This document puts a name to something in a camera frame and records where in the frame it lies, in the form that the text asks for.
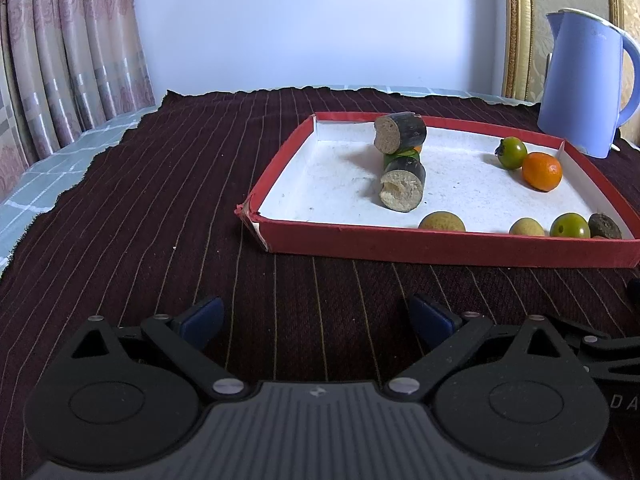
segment red tray rim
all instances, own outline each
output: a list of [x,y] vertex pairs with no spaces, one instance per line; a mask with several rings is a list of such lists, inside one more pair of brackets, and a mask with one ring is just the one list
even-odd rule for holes
[[[317,121],[340,121],[340,122],[372,122],[377,117],[385,115],[385,113],[378,112],[316,112],[306,118],[300,125],[290,134],[289,138],[283,143],[271,162],[265,168],[264,172],[249,192],[247,199],[244,203],[236,207],[236,215],[245,223],[245,225],[257,236],[258,240],[262,243],[265,250],[280,252],[277,248],[277,240],[267,240],[271,238],[267,236],[267,231],[271,231],[268,226],[272,227],[284,227],[289,228],[306,228],[311,229],[314,232],[319,230],[338,230],[342,234],[358,232],[361,234],[378,234],[380,232],[403,234],[404,237],[407,234],[411,234],[416,237],[416,240],[429,240],[435,241],[436,238],[441,240],[448,240],[453,242],[454,240],[466,240],[473,243],[473,240],[493,240],[494,242],[501,240],[520,240],[521,242],[527,242],[528,246],[532,240],[535,241],[536,247],[542,251],[559,251],[571,250],[578,245],[584,247],[585,244],[592,248],[594,259],[598,259],[598,255],[603,256],[605,252],[610,252],[613,247],[621,251],[624,249],[626,257],[620,258],[620,267],[634,267],[640,261],[640,216],[629,204],[629,202],[622,196],[622,194],[613,186],[612,183],[600,172],[600,170],[580,151],[564,139],[558,137],[548,136],[546,134],[532,132],[520,128],[513,128],[510,126],[500,126],[498,124],[480,123],[476,121],[466,121],[459,119],[449,119],[434,116],[421,116],[422,120],[427,127],[443,128],[448,130],[461,130],[476,134],[484,134],[494,137],[510,137],[515,136],[521,139],[523,142],[530,142],[539,146],[546,146],[548,148],[559,149],[564,145],[564,150],[573,160],[575,160],[587,176],[596,184],[596,186],[604,193],[606,198],[610,201],[613,207],[625,221],[635,240],[601,240],[601,239],[578,239],[578,238],[531,238],[502,233],[476,233],[476,232],[430,232],[417,228],[397,228],[397,227],[381,227],[381,226],[355,226],[348,224],[329,224],[329,223],[315,223],[315,222],[301,222],[291,220],[275,220],[265,218],[258,213],[262,202],[267,197],[267,194],[271,190],[273,184],[277,181],[278,177],[292,159],[294,154],[299,150],[308,136],[314,130],[314,120]],[[259,228],[256,229],[254,224],[258,224]],[[288,247],[284,252],[292,252],[291,247]],[[297,252],[297,254],[307,254],[306,252]],[[370,254],[363,256],[369,259]],[[603,267],[611,266],[609,264],[602,265]]]

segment cut sugarcane end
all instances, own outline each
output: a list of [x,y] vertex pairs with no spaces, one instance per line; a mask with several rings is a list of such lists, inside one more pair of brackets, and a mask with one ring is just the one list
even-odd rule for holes
[[380,183],[380,200],[393,211],[408,213],[422,200],[424,186],[410,171],[389,171],[382,176]]
[[385,155],[421,146],[427,137],[424,121],[412,112],[380,116],[374,121],[374,127],[373,145]]

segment curtain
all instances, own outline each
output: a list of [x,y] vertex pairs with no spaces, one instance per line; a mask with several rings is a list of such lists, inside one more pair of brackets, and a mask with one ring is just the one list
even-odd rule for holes
[[30,164],[155,102],[133,0],[0,0],[0,36]]

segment green fruit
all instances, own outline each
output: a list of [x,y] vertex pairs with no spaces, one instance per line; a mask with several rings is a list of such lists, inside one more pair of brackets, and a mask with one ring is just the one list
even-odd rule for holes
[[521,218],[509,229],[510,235],[544,236],[545,230],[533,218]]
[[420,222],[418,229],[429,231],[466,231],[462,220],[447,211],[436,211],[425,216]]
[[564,238],[591,238],[589,224],[578,213],[565,213],[551,224],[550,234]]
[[410,157],[413,157],[415,160],[420,161],[420,153],[418,153],[416,150],[411,148],[410,150],[404,150],[404,152],[395,152],[395,153],[392,153],[391,155],[385,155],[384,160],[382,162],[382,169],[384,170],[392,160],[395,160],[399,156],[410,156]]
[[500,141],[495,155],[507,170],[517,170],[527,156],[527,147],[518,137],[506,137]]

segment orange fruit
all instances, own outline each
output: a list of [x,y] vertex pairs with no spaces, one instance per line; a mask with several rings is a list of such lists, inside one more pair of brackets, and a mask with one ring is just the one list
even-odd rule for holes
[[554,156],[540,152],[529,153],[522,162],[522,177],[535,189],[551,191],[562,180],[562,166]]

